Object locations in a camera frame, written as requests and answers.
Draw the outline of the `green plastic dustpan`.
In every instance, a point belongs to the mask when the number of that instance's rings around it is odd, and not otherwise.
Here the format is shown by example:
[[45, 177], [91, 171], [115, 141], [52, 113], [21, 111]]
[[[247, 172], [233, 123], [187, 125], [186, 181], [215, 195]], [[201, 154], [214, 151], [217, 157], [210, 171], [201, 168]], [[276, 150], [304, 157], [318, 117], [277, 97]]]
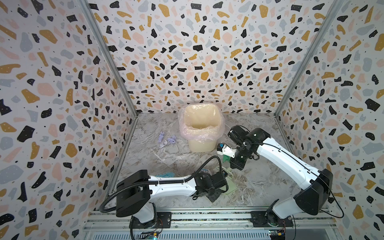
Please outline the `green plastic dustpan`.
[[224, 195], [231, 195], [236, 190], [238, 190], [237, 185], [233, 181], [233, 175], [231, 173], [228, 173], [228, 176], [226, 177], [228, 187], [229, 189], [224, 193]]

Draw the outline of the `green hand brush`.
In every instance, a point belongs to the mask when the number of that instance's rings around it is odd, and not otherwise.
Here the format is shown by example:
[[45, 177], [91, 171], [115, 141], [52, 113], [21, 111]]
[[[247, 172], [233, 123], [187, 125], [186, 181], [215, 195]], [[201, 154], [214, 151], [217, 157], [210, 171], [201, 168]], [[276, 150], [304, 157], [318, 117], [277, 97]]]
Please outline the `green hand brush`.
[[227, 169], [227, 168], [223, 167], [223, 171], [225, 171], [227, 173], [228, 178], [233, 178], [234, 177], [231, 168]]

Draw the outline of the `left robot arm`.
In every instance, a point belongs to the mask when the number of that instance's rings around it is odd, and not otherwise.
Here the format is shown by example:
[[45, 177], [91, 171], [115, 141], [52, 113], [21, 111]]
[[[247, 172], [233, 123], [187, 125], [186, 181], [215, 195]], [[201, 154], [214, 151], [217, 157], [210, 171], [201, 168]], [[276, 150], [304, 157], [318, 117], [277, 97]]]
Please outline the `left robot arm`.
[[220, 170], [213, 175], [199, 172], [195, 176], [160, 178], [140, 170], [117, 184], [121, 193], [116, 196], [116, 216], [134, 216], [141, 224], [146, 224], [157, 218], [152, 201], [156, 198], [185, 196], [196, 200], [207, 197], [214, 202], [229, 190], [227, 176], [226, 171]]

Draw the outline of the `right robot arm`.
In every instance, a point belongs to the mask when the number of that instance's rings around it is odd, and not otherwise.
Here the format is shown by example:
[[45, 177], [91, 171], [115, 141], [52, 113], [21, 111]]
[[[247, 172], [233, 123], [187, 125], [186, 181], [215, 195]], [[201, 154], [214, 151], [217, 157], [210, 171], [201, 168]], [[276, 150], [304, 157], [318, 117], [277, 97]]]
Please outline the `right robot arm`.
[[276, 200], [267, 209], [264, 219], [272, 226], [294, 214], [304, 212], [316, 216], [332, 194], [333, 174], [308, 165], [282, 147], [270, 134], [261, 128], [251, 132], [242, 126], [232, 127], [229, 138], [237, 144], [231, 148], [226, 144], [217, 145], [219, 155], [230, 157], [232, 169], [243, 170], [253, 155], [264, 157], [288, 174], [300, 187], [300, 192], [285, 200]]

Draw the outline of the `teal paper scrap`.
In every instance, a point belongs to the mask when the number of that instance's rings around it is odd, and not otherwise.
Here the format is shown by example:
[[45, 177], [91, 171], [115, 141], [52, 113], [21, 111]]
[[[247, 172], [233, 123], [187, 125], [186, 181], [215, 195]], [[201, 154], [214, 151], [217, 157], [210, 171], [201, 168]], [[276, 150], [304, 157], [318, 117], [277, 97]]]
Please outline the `teal paper scrap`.
[[175, 177], [175, 173], [168, 172], [168, 173], [156, 175], [156, 177], [158, 177], [158, 178], [174, 178]]

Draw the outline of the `purple white paper scrap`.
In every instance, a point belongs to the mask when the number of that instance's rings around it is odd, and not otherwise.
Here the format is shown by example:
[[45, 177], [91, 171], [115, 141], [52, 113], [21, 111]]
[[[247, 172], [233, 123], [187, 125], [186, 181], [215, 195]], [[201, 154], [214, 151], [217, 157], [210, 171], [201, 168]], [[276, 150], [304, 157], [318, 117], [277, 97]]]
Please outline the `purple white paper scrap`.
[[168, 144], [167, 140], [165, 139], [165, 133], [164, 132], [161, 132], [159, 134], [158, 143], [159, 143], [159, 148], [160, 149], [165, 147]]

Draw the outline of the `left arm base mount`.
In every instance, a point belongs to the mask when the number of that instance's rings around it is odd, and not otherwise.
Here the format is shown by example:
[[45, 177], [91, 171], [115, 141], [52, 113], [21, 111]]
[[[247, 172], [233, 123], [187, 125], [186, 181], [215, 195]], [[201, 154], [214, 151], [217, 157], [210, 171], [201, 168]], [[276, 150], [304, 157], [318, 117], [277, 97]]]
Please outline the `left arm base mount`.
[[138, 218], [132, 216], [130, 229], [169, 229], [171, 221], [171, 212], [156, 212], [154, 219], [147, 223], [141, 223]]

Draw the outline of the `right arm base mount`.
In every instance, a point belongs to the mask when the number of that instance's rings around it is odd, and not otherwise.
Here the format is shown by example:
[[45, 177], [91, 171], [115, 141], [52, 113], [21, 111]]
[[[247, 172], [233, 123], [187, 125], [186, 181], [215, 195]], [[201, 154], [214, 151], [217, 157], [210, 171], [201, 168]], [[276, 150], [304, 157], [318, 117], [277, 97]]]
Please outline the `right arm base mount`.
[[254, 228], [283, 228], [293, 227], [294, 223], [291, 217], [279, 219], [275, 217], [268, 217], [267, 211], [252, 211], [250, 222]]

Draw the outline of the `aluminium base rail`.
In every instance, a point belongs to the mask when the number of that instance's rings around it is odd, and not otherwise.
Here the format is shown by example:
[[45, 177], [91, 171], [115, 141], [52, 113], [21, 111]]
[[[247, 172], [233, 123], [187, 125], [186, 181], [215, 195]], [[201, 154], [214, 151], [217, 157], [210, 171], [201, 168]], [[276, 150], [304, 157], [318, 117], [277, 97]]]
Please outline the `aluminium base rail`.
[[159, 208], [158, 222], [143, 229], [129, 217], [92, 212], [85, 240], [340, 240], [325, 212], [294, 214], [276, 227], [261, 223], [265, 207]]

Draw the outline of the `right aluminium corner post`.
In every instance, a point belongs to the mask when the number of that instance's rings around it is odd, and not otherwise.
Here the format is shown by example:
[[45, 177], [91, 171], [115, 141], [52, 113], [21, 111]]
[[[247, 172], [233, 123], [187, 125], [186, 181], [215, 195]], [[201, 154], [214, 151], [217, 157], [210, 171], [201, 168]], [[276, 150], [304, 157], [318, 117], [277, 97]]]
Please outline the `right aluminium corner post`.
[[303, 75], [304, 71], [306, 70], [307, 65], [310, 63], [311, 59], [317, 52], [317, 48], [319, 47], [320, 43], [322, 42], [322, 39], [324, 35], [327, 33], [329, 27], [331, 26], [334, 18], [336, 17], [337, 13], [341, 9], [343, 5], [342, 0], [334, 0], [330, 6], [329, 11], [327, 12], [326, 18], [323, 21], [323, 24], [321, 25], [318, 33], [316, 34], [313, 42], [311, 43], [310, 47], [308, 48], [308, 51], [306, 55], [304, 56], [302, 62], [300, 63], [298, 70], [296, 71], [293, 80], [291, 81], [290, 85], [287, 87], [287, 91], [285, 92], [283, 99], [281, 100], [280, 104], [278, 105], [274, 117], [278, 119], [278, 116], [282, 113], [283, 108], [285, 104], [288, 102], [290, 95], [294, 92], [295, 86], [298, 84], [299, 80], [301, 79], [301, 76]]

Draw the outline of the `aluminium corner post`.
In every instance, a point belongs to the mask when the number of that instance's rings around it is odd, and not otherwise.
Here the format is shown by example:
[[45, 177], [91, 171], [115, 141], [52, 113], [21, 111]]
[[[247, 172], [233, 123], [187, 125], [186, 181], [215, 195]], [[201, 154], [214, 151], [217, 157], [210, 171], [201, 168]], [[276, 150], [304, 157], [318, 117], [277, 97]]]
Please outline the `aluminium corner post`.
[[133, 118], [136, 119], [138, 117], [138, 113], [137, 113], [136, 109], [134, 108], [134, 104], [131, 101], [131, 98], [130, 98], [130, 95], [127, 91], [127, 88], [126, 88], [126, 86], [122, 80], [122, 77], [119, 74], [118, 68], [117, 68], [117, 66], [116, 66], [116, 64], [115, 64], [115, 62], [114, 62], [114, 60], [110, 54], [108, 45], [105, 43], [105, 41], [103, 39], [102, 32], [100, 31], [100, 28], [97, 24], [97, 21], [94, 18], [94, 15], [91, 11], [89, 3], [86, 0], [79, 0], [78, 2], [79, 2], [79, 5], [80, 5], [82, 12], [85, 15], [85, 19], [89, 23], [89, 27], [95, 36], [95, 39], [96, 39], [96, 41], [100, 47], [100, 50], [106, 59], [106, 63], [110, 67], [112, 74], [115, 77], [115, 80], [117, 81], [119, 88], [121, 89], [122, 95], [127, 102], [129, 112], [133, 115]]
[[288, 102], [290, 95], [294, 92], [295, 86], [298, 84], [299, 80], [301, 79], [301, 76], [303, 75], [304, 71], [306, 70], [307, 65], [310, 63], [311, 59], [317, 52], [317, 48], [319, 47], [320, 43], [322, 42], [322, 39], [324, 35], [327, 33], [329, 27], [331, 26], [334, 18], [336, 17], [337, 13], [341, 9], [343, 5], [342, 0], [334, 0], [330, 6], [329, 11], [327, 12], [326, 18], [323, 21], [323, 24], [321, 25], [318, 33], [316, 34], [313, 42], [311, 43], [310, 47], [308, 48], [308, 51], [306, 55], [304, 56], [302, 62], [300, 63], [298, 70], [296, 71], [293, 80], [291, 81], [290, 85], [287, 87], [287, 91], [285, 92], [283, 99], [281, 100], [280, 104], [278, 105], [274, 117], [278, 119], [278, 116], [282, 113], [283, 108], [285, 104]]

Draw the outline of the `left aluminium corner post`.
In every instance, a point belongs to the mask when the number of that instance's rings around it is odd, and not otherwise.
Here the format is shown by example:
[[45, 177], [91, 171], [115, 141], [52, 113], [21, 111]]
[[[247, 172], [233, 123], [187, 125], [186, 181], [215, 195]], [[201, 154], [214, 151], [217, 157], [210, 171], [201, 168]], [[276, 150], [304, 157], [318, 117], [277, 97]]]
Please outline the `left aluminium corner post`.
[[118, 68], [117, 68], [117, 66], [116, 66], [116, 64], [115, 64], [115, 62], [114, 62], [114, 60], [110, 54], [108, 45], [105, 43], [105, 41], [103, 39], [102, 32], [100, 31], [100, 28], [97, 24], [97, 21], [94, 18], [94, 15], [91, 11], [89, 3], [86, 0], [79, 0], [78, 2], [79, 2], [79, 5], [80, 5], [82, 12], [85, 15], [85, 19], [89, 23], [89, 27], [95, 36], [95, 39], [96, 39], [96, 41], [100, 47], [100, 50], [106, 59], [106, 63], [110, 67], [112, 74], [115, 77], [115, 80], [117, 81], [119, 88], [121, 89], [122, 95], [127, 102], [129, 112], [133, 115], [133, 118], [136, 119], [138, 117], [138, 113], [137, 113], [136, 109], [134, 108], [134, 104], [131, 101], [131, 98], [130, 98], [130, 95], [127, 91], [127, 88], [126, 88], [126, 86], [122, 80], [122, 77], [119, 74]]

